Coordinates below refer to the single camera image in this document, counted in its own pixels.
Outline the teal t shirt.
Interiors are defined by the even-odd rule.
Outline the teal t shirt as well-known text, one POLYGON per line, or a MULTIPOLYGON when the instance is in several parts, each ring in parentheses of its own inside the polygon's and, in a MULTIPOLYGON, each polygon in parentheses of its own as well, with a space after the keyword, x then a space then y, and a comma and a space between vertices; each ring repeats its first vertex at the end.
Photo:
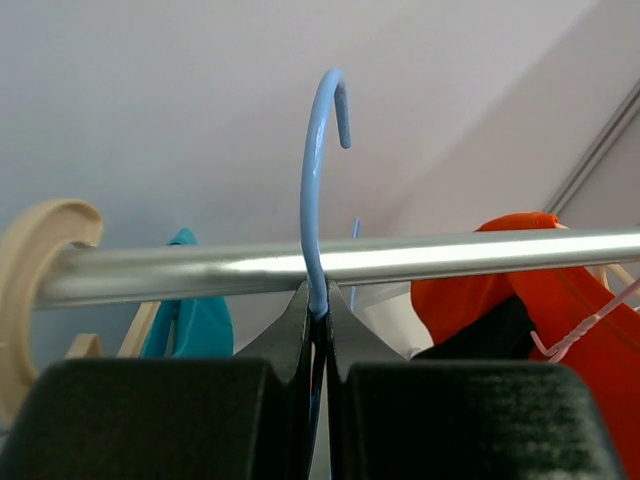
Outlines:
POLYGON ((187 298, 158 303, 139 356, 230 357, 232 317, 224 297, 187 298))

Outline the orange t shirt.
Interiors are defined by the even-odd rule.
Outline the orange t shirt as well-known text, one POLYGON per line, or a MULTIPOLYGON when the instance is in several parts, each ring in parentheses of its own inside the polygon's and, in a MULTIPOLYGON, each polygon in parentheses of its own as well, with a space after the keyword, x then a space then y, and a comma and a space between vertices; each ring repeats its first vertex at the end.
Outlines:
MULTIPOLYGON (((586 268, 420 280, 412 306, 436 345, 517 296, 542 343, 560 341, 614 299, 586 268)), ((639 476, 639 314, 621 304, 561 360, 594 394, 627 475, 639 476)))

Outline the beige wooden hanger right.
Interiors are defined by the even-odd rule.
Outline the beige wooden hanger right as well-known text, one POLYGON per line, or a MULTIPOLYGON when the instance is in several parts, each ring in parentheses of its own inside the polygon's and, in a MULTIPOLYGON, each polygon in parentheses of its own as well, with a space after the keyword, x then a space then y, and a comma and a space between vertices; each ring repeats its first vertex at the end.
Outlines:
MULTIPOLYGON (((576 322, 587 313, 593 315, 616 297, 609 288, 608 273, 616 276, 626 287, 635 280, 619 264, 596 265, 593 272, 583 266, 554 269, 540 273, 540 277, 545 277, 548 285, 545 288, 539 287, 538 295, 559 305, 560 311, 576 322)), ((628 299, 615 309, 618 313, 614 315, 613 322, 620 321, 627 325, 632 318, 631 311, 639 314, 639 306, 631 308, 627 302, 628 299)))

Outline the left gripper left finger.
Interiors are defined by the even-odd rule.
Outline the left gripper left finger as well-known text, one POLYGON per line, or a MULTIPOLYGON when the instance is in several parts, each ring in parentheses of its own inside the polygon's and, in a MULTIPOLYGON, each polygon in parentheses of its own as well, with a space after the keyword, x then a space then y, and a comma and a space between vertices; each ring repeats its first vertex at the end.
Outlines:
POLYGON ((27 396, 5 479, 304 479, 308 289, 223 359, 65 360, 27 396))

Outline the beige wooden hanger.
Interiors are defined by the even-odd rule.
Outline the beige wooden hanger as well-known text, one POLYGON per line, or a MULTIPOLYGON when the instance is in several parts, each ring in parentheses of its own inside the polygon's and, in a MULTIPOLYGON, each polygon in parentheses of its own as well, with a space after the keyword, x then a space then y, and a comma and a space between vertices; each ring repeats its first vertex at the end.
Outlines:
MULTIPOLYGON (((554 269, 540 273, 540 277, 545 277, 548 285, 545 288, 539 287, 538 295, 559 305, 560 311, 576 322, 587 313, 593 315, 616 297, 609 288, 608 273, 616 276, 626 287, 635 280, 619 264, 596 265, 593 272, 583 266, 554 269)), ((631 311, 639 314, 639 306, 631 308, 627 302, 628 299, 615 309, 618 313, 614 315, 613 322, 620 321, 627 325, 632 318, 631 311)))
POLYGON ((1 241, 1 422, 11 425, 38 378, 29 349, 36 295, 69 244, 94 247, 101 214, 80 199, 51 199, 22 213, 1 241))

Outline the black t shirt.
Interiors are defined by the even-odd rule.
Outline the black t shirt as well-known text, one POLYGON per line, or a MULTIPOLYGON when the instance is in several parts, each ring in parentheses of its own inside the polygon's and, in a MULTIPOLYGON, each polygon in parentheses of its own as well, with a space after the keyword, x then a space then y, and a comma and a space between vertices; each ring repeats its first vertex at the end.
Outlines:
POLYGON ((458 333, 431 348, 415 353, 412 360, 526 360, 536 331, 525 304, 512 295, 458 333))

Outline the pink wire hanger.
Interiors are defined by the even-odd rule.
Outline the pink wire hanger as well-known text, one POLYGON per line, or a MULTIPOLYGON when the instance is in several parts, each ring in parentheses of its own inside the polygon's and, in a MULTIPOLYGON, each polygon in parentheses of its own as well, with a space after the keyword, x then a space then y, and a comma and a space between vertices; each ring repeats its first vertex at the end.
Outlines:
POLYGON ((597 323, 625 303, 631 295, 637 294, 638 291, 639 279, 635 279, 627 285, 622 293, 614 297, 596 313, 582 320, 573 330, 550 348, 545 347, 535 331, 530 331, 531 339, 536 348, 548 358, 549 362, 558 363, 569 352, 570 348, 584 337, 597 323))

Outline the beige wooden hanger left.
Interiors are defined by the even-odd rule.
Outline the beige wooden hanger left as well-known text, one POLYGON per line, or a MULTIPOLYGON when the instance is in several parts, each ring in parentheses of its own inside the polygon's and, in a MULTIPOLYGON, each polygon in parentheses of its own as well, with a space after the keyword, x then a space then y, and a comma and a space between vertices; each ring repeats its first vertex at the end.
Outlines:
POLYGON ((36 295, 69 244, 94 247, 101 214, 80 199, 51 199, 22 213, 1 241, 1 422, 11 425, 38 378, 29 349, 36 295))

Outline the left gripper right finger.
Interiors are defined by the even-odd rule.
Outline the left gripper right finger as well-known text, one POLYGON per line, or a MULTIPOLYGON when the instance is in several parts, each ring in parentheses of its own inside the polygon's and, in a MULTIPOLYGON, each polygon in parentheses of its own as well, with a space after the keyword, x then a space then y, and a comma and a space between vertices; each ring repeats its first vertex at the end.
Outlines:
POLYGON ((330 453, 337 479, 621 479, 586 385, 528 361, 409 361, 330 285, 330 453))

